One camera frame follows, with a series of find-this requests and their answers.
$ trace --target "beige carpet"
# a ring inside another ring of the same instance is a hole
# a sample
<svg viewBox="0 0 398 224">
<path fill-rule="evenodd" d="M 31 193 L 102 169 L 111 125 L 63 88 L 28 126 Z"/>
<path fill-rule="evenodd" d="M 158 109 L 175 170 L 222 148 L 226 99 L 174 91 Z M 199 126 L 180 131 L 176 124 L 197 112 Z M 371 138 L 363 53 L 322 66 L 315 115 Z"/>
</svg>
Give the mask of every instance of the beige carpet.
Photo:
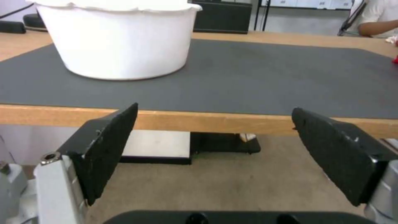
<svg viewBox="0 0 398 224">
<path fill-rule="evenodd" d="M 129 210 L 294 210 L 362 214 L 298 137 L 259 137 L 261 153 L 201 153 L 192 165 L 119 164 L 90 224 Z"/>
</svg>

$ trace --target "dark gray table mat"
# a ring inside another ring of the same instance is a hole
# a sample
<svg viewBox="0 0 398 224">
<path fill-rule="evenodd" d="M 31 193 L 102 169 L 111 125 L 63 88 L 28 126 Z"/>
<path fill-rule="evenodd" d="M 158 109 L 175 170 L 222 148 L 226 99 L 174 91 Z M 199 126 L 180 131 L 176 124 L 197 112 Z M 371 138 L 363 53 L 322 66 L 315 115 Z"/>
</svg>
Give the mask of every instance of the dark gray table mat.
<svg viewBox="0 0 398 224">
<path fill-rule="evenodd" d="M 0 103 L 398 119 L 398 66 L 359 49 L 193 39 L 181 70 L 142 81 L 78 76 L 46 46 L 0 62 Z"/>
</svg>

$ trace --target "person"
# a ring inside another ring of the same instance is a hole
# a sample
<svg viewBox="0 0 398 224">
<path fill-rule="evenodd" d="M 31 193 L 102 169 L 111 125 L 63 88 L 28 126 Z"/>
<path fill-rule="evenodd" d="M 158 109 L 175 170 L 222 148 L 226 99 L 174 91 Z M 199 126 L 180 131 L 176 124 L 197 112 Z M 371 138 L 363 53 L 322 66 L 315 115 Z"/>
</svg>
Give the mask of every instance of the person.
<svg viewBox="0 0 398 224">
<path fill-rule="evenodd" d="M 358 32 L 380 38 L 398 35 L 398 0 L 369 0 L 359 18 Z"/>
</svg>

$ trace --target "white bowl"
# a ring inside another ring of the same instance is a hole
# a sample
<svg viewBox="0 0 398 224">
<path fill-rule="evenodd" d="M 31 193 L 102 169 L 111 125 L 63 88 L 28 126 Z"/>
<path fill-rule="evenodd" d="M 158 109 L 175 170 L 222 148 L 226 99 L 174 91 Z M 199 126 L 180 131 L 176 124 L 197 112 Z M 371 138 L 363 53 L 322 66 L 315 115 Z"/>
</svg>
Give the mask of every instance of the white bowl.
<svg viewBox="0 0 398 224">
<path fill-rule="evenodd" d="M 202 9 L 164 0 L 35 3 L 66 68 L 108 80 L 147 79 L 183 67 Z"/>
</svg>

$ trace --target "black gripper pad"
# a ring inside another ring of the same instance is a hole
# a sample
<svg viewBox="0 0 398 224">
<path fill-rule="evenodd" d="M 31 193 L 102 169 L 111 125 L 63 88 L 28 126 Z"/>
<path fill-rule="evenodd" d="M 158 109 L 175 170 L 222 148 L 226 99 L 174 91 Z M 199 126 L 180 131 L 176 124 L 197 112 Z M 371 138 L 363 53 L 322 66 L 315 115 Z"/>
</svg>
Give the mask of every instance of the black gripper pad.
<svg viewBox="0 0 398 224">
<path fill-rule="evenodd" d="M 352 205 L 367 203 L 398 156 L 357 126 L 295 108 L 292 120 L 311 156 Z"/>
<path fill-rule="evenodd" d="M 133 129 L 138 104 L 83 124 L 59 149 L 68 155 L 89 205 L 99 198 L 111 178 Z"/>
</svg>

